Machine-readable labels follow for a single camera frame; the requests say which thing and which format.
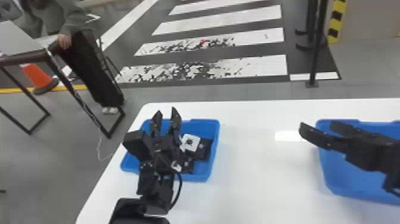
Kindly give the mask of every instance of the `orange traffic cone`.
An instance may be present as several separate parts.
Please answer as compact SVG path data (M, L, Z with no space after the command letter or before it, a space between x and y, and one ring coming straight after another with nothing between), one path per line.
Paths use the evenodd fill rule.
M58 85L58 79L48 76L36 64L25 64L21 67L35 86L32 91L35 95L49 92Z

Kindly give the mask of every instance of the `black cable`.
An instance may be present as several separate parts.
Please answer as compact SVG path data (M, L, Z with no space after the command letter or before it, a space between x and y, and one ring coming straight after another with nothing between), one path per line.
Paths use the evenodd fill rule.
M180 195L180 190L182 189L182 176L177 171L175 171L175 173L177 174L177 176L179 178L179 188L178 188L178 192L176 192L174 201L171 203L170 210L175 206L176 202L178 201L179 195Z

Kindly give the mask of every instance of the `yellow and black striped post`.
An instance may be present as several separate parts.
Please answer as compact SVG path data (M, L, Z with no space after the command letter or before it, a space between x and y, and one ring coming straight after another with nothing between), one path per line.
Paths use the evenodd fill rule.
M339 41L339 34L343 26L346 6L347 0L335 0L333 2L332 17L328 30L328 43L337 43Z

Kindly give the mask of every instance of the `hand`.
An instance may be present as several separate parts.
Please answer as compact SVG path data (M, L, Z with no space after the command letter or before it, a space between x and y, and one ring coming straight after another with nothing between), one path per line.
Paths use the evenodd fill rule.
M60 45L60 47L64 50L68 49L72 45L71 38L63 34L57 35L57 42Z

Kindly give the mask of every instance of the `gray jacket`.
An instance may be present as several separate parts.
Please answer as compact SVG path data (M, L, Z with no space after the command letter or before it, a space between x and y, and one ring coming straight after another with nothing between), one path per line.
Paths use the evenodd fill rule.
M33 38L40 37L43 26L48 33L72 36L90 19L74 0L51 0L42 10L30 8L32 12L24 12L15 23Z

